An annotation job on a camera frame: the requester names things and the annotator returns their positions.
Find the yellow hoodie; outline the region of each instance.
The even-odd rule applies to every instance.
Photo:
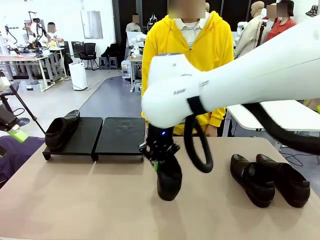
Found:
[[[142,96],[148,87],[148,74],[151,60],[162,53],[183,53],[189,62],[200,71],[210,71],[231,62],[234,59],[234,41],[229,24],[213,11],[205,27],[195,39],[192,49],[175,24],[175,20],[166,16],[157,22],[146,36],[142,56]],[[226,109],[197,116],[203,131],[208,125],[220,127]],[[174,128],[177,135],[184,134],[184,124]]]

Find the black platform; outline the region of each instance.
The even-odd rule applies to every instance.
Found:
[[[59,151],[46,148],[42,152],[44,158],[49,160],[51,155],[91,156],[93,161],[97,161],[98,155],[95,154],[95,150],[102,125],[101,117],[80,117],[79,126],[67,144]]]
[[[107,117],[95,154],[107,156],[141,156],[139,145],[145,141],[143,118]]]

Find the office chair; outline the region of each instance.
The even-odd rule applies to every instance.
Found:
[[[83,60],[87,60],[87,68],[86,69],[89,69],[89,60],[91,62],[92,71],[99,69],[99,65],[96,62],[97,52],[96,52],[96,44],[95,43],[85,43],[84,44],[84,51],[80,52],[79,55],[80,55],[81,62]],[[98,67],[97,69],[94,69],[92,61],[95,62],[96,66]]]

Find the table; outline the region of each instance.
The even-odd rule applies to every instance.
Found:
[[[131,69],[131,89],[130,89],[130,93],[133,93],[133,91],[135,90],[134,79],[136,79],[135,78],[134,67],[136,67],[138,65],[142,65],[142,55],[141,56],[137,56],[136,58],[128,56],[126,61],[130,62],[130,69]]]
[[[273,120],[288,131],[320,132],[320,114],[295,100],[268,101],[261,104]],[[224,137],[228,136],[231,115],[244,129],[264,131],[264,127],[251,112],[242,105],[233,105],[227,107]]]
[[[36,65],[36,66],[39,65],[40,70],[41,70],[41,74],[42,74],[42,78],[43,78],[43,82],[45,85],[45,88],[43,91],[46,91],[55,84],[54,82],[51,82],[51,85],[48,85],[47,80],[46,80],[46,75],[45,75],[44,69],[41,64],[41,60],[44,60],[46,66],[47,66],[47,69],[48,69],[49,76],[50,76],[50,78],[52,77],[52,79],[53,79],[52,72],[49,71],[51,69],[51,67],[48,65],[48,64],[50,64],[48,57],[49,56],[43,56],[43,57],[36,58],[34,56],[25,56],[22,58],[17,58],[14,56],[0,56],[0,62],[5,62],[5,66],[7,68],[8,74],[9,74],[9,80],[13,80],[13,73],[11,71],[10,62],[18,63],[20,65],[25,65],[29,79],[33,79],[30,65]]]
[[[62,50],[64,50],[64,49],[65,49],[64,47],[51,47],[51,48],[49,48],[50,51],[54,51],[54,52],[59,52],[60,53],[61,62],[62,62],[62,66],[63,66],[63,72],[64,72],[64,76],[66,77],[67,76],[67,71],[66,71],[66,67],[65,67],[65,58],[64,58],[64,55],[62,54]],[[58,60],[57,56],[54,56],[54,57],[55,57],[56,62],[58,63],[59,60]]]
[[[320,200],[311,191],[304,208],[276,191],[268,208],[254,206],[230,174],[230,158],[265,154],[284,158],[263,138],[208,138],[213,171],[198,171],[183,138],[174,139],[183,172],[177,198],[157,194],[157,176],[141,164],[93,163],[85,156],[53,156],[41,147],[0,189],[0,236],[38,240],[314,240]],[[197,150],[201,147],[194,139]]]

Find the hood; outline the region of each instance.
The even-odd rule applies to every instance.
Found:
[[[219,22],[222,21],[222,17],[219,16],[218,13],[212,11],[209,15],[207,23],[205,24],[204,30],[210,30],[211,28],[215,27]],[[169,18],[169,15],[165,16],[163,22],[170,28],[176,26],[175,20],[173,18]]]

